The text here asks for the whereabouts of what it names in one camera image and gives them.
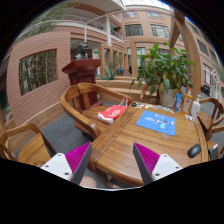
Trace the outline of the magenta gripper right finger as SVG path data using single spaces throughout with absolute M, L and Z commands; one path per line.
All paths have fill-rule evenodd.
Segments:
M 133 144 L 133 154 L 145 185 L 182 169 L 168 154 L 159 155 L 138 143 Z

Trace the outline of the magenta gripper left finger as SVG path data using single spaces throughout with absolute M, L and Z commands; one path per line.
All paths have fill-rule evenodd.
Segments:
M 41 168 L 65 180 L 79 185 L 87 168 L 92 145 L 90 142 L 79 146 L 67 154 L 57 153 Z

